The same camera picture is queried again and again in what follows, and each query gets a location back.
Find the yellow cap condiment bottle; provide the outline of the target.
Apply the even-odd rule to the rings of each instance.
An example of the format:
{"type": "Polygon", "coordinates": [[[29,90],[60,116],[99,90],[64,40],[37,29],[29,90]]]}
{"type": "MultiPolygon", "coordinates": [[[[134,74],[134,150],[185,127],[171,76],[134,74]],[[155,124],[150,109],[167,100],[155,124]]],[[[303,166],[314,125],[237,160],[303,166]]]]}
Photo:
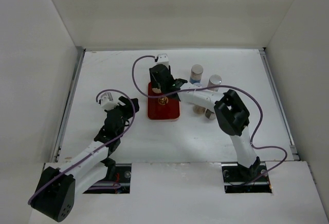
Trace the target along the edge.
{"type": "Polygon", "coordinates": [[[155,93],[155,94],[157,94],[157,95],[159,95],[159,94],[162,93],[159,88],[153,88],[153,87],[152,87],[152,92],[155,93]]]}

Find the pink cap condiment bottle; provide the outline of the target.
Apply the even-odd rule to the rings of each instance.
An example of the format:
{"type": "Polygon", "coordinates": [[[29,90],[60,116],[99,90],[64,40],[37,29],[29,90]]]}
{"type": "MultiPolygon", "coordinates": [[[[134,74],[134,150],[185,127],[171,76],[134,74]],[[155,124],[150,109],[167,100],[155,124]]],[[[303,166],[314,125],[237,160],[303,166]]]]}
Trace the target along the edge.
{"type": "Polygon", "coordinates": [[[206,108],[205,107],[202,107],[202,106],[199,106],[199,105],[194,105],[193,106],[193,111],[196,114],[201,115],[201,114],[204,114],[205,113],[206,108]]]}

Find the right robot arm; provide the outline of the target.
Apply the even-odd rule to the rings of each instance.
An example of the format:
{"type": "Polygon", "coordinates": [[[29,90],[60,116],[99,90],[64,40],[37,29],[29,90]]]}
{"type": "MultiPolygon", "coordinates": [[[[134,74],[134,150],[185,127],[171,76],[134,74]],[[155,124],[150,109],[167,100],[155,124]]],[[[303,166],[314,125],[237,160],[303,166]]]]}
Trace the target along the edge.
{"type": "Polygon", "coordinates": [[[253,180],[257,176],[260,159],[250,141],[250,112],[236,91],[203,90],[184,79],[174,79],[164,64],[155,65],[149,72],[152,87],[159,89],[167,98],[202,106],[215,113],[220,129],[232,140],[239,176],[246,181],[253,180]]]}

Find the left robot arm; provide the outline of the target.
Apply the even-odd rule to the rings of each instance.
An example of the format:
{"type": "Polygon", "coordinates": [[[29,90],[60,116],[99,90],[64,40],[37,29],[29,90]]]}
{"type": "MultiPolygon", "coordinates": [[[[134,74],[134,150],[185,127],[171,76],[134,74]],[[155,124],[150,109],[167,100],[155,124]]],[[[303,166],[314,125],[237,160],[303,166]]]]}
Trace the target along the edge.
{"type": "Polygon", "coordinates": [[[56,222],[72,211],[75,197],[102,180],[115,178],[115,162],[110,155],[130,128],[139,111],[137,98],[121,96],[119,103],[104,107],[106,119],[91,144],[71,161],[60,167],[43,170],[35,193],[28,204],[56,222]]]}

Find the red lacquer tray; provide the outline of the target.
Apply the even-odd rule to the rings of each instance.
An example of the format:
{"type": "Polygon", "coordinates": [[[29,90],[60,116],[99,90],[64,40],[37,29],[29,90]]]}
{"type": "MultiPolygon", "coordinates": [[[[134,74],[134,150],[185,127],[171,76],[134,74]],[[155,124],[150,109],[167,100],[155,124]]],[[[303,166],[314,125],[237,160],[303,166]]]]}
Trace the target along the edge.
{"type": "Polygon", "coordinates": [[[152,90],[151,82],[148,84],[148,95],[157,97],[148,98],[147,117],[150,120],[177,120],[180,116],[180,104],[178,100],[168,97],[159,98],[162,93],[155,93],[152,90]]]}

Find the blue label silver cap bottle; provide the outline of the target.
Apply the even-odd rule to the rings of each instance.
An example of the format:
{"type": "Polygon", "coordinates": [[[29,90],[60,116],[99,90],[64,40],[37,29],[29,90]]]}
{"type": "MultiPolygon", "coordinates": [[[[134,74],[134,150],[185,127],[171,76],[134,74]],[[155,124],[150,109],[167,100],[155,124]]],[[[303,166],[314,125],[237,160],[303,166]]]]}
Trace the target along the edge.
{"type": "Polygon", "coordinates": [[[202,79],[203,74],[203,67],[200,64],[195,64],[191,68],[191,74],[190,74],[190,83],[200,83],[202,79]]]}

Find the tall silver cap spice bottle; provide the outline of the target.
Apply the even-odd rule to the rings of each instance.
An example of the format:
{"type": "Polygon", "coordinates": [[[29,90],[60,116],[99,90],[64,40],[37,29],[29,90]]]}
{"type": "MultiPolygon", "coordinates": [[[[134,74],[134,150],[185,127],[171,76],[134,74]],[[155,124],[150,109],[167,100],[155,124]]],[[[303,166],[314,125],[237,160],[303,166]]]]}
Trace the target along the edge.
{"type": "Polygon", "coordinates": [[[213,74],[209,78],[208,87],[216,86],[216,85],[221,85],[221,83],[222,83],[221,76],[219,76],[217,74],[213,74]]]}

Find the red label jar front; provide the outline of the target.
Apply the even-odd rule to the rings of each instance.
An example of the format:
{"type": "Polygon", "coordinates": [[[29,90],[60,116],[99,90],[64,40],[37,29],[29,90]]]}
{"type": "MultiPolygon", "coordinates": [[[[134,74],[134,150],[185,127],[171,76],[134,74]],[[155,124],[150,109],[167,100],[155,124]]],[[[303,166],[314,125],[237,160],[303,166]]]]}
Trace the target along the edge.
{"type": "Polygon", "coordinates": [[[214,120],[216,118],[216,114],[212,112],[211,110],[207,109],[205,111],[205,117],[209,120],[214,120]]]}

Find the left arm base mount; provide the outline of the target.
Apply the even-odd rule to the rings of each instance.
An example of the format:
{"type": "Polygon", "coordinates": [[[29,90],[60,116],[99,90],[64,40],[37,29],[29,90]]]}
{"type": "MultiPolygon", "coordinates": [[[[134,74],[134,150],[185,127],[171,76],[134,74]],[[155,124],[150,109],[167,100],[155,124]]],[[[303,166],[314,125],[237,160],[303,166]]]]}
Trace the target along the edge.
{"type": "Polygon", "coordinates": [[[107,158],[102,161],[107,167],[106,176],[97,181],[84,194],[129,194],[132,178],[132,164],[119,163],[107,158]]]}

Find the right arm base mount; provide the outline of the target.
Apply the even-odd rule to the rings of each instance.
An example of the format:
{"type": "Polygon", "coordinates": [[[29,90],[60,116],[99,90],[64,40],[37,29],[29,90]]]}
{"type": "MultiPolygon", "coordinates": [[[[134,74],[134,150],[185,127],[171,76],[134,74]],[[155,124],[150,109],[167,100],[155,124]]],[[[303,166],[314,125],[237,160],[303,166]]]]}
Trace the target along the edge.
{"type": "Polygon", "coordinates": [[[236,163],[222,164],[222,175],[224,181],[224,191],[227,194],[247,194],[247,193],[272,193],[272,188],[268,175],[259,176],[267,170],[266,164],[262,162],[256,171],[256,175],[251,178],[242,176],[236,163]]]}

